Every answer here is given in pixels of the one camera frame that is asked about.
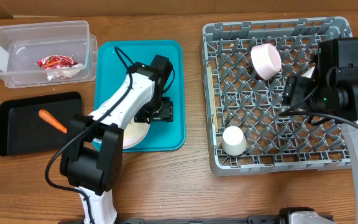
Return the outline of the pink plate with rice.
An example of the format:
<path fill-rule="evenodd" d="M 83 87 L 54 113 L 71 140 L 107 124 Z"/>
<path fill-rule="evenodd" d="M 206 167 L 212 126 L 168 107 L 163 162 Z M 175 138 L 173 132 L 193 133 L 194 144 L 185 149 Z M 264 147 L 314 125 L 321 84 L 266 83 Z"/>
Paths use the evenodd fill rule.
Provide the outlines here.
<path fill-rule="evenodd" d="M 136 123 L 133 119 L 124 130 L 123 149 L 129 149 L 140 143 L 150 129 L 148 123 Z"/>

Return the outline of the pink bowl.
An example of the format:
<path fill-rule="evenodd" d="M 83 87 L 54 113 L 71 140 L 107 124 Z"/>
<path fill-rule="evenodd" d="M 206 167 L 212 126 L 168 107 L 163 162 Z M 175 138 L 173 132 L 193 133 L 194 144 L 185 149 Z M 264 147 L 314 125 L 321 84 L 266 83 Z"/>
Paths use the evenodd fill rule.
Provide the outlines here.
<path fill-rule="evenodd" d="M 278 50 L 272 44 L 257 45 L 250 52 L 254 70 L 258 76 L 268 80 L 276 75 L 282 67 Z"/>

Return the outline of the wooden chopstick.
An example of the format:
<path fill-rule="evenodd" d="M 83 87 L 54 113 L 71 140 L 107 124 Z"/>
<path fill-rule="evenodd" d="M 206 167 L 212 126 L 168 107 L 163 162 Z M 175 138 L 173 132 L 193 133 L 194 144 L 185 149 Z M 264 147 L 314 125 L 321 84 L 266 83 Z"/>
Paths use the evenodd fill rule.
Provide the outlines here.
<path fill-rule="evenodd" d="M 218 124 L 217 124 L 217 114 L 216 114 L 216 100 L 215 100 L 215 91 L 214 91 L 214 82 L 213 82 L 213 69 L 211 66 L 208 66 L 209 68 L 209 76 L 211 80 L 211 92 L 212 92 L 212 98 L 213 98 L 213 115 L 214 115 L 214 126 L 215 126 L 215 132 L 219 132 Z"/>

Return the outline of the cream ceramic cup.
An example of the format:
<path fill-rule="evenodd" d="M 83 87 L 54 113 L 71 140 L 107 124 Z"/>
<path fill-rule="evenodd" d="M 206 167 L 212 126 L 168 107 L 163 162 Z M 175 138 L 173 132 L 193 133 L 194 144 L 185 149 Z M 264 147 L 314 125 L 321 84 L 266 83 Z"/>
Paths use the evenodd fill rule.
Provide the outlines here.
<path fill-rule="evenodd" d="M 223 150 L 230 156 L 241 155 L 247 147 L 244 133 L 237 126 L 230 126 L 223 132 Z"/>

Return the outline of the orange carrot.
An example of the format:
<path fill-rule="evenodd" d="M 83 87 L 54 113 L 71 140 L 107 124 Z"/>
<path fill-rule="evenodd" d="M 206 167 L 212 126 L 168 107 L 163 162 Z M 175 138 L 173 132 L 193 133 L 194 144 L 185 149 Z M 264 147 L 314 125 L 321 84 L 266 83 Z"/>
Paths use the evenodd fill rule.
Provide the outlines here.
<path fill-rule="evenodd" d="M 47 122 L 48 124 L 50 124 L 51 126 L 53 126 L 54 128 L 56 128 L 57 130 L 59 130 L 60 132 L 66 134 L 67 133 L 67 128 L 62 125 L 61 122 L 59 122 L 50 112 L 48 112 L 47 110 L 39 110 L 39 117 L 44 120 L 45 122 Z"/>

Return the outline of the white bowl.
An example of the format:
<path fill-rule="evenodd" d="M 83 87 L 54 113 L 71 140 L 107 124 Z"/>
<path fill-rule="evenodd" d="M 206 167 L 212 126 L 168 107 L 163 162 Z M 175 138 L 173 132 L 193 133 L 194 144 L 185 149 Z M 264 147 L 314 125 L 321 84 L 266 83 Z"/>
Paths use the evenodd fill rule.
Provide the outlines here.
<path fill-rule="evenodd" d="M 302 74 L 302 77 L 305 78 L 311 78 L 313 75 L 315 67 L 311 67 L 309 70 L 307 70 L 304 74 Z"/>

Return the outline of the red foil snack wrapper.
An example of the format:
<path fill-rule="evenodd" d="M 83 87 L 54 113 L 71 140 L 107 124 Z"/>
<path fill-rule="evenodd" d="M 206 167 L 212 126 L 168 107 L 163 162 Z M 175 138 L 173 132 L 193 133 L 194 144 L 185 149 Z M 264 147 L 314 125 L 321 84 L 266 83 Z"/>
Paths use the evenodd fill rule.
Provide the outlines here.
<path fill-rule="evenodd" d="M 51 55 L 37 62 L 37 65 L 42 70 L 70 68 L 76 64 L 77 62 L 73 60 L 73 56 L 69 57 L 64 55 Z"/>

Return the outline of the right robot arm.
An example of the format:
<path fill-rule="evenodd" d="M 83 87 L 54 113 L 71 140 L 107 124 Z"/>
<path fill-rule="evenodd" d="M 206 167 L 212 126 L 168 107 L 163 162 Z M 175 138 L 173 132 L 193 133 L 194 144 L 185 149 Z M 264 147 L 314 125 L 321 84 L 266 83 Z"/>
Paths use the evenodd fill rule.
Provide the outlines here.
<path fill-rule="evenodd" d="M 325 40 L 311 60 L 311 75 L 287 79 L 282 104 L 289 108 L 280 116 L 307 116 L 312 126 L 340 125 L 351 160 L 358 223 L 358 38 Z"/>

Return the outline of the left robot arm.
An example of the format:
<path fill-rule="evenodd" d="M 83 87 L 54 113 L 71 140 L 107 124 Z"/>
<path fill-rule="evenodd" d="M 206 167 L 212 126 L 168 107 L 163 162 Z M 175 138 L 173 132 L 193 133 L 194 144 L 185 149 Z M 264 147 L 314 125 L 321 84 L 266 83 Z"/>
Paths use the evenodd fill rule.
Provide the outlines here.
<path fill-rule="evenodd" d="M 126 72 L 110 99 L 88 116 L 75 115 L 68 128 L 60 173 L 82 199 L 84 223 L 116 222 L 112 187 L 121 171 L 128 124 L 173 121 L 173 102 L 164 96 L 173 73 L 169 59 L 156 55 L 150 65 L 132 63 Z"/>

